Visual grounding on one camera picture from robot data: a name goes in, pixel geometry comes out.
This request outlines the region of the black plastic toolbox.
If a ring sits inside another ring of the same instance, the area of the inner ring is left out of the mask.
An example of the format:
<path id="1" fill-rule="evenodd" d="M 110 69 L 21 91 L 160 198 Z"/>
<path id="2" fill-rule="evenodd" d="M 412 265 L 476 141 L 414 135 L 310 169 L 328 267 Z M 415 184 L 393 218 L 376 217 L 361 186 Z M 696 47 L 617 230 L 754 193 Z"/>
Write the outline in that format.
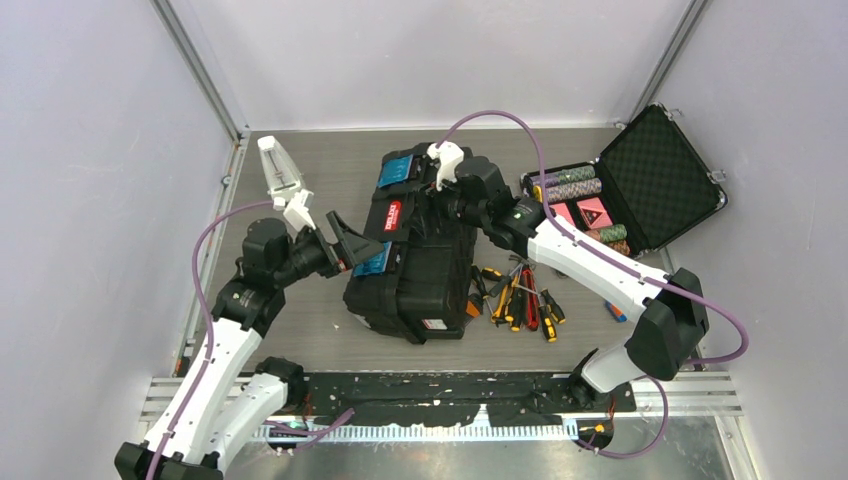
<path id="1" fill-rule="evenodd" d="M 430 195 L 438 167 L 427 149 L 382 158 L 363 233 L 383 250 L 354 269 L 343 294 L 367 328 L 412 344 L 463 337 L 477 239 Z"/>

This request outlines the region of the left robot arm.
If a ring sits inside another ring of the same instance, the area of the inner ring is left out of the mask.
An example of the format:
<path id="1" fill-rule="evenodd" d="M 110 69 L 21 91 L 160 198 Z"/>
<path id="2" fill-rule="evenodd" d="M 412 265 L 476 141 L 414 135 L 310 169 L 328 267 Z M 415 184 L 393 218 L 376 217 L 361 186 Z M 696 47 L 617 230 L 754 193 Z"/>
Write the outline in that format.
<path id="1" fill-rule="evenodd" d="M 327 215 L 336 237 L 284 221 L 253 222 L 237 272 L 219 291 L 206 337 L 167 408 L 139 443 L 124 443 L 114 465 L 122 479 L 222 479 L 233 459 L 274 413 L 298 412 L 307 398 L 301 365 L 268 357 L 232 402 L 226 401 L 247 360 L 285 305 L 285 290 L 318 274 L 352 270 L 382 253 L 380 242 Z"/>

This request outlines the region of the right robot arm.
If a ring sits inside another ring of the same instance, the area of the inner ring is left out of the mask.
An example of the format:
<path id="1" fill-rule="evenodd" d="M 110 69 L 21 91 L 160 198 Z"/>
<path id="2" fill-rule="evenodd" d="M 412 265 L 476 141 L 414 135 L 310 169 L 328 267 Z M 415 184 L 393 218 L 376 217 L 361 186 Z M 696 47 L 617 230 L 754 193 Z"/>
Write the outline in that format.
<path id="1" fill-rule="evenodd" d="M 634 321 L 631 336 L 591 351 L 567 380 L 574 403 L 596 410 L 611 391 L 647 376 L 673 379 L 709 329 L 698 277 L 644 265 L 556 218 L 537 200 L 515 196 L 500 169 L 454 144 L 433 145 L 434 196 L 450 218 L 480 229 L 497 247 L 552 267 Z"/>

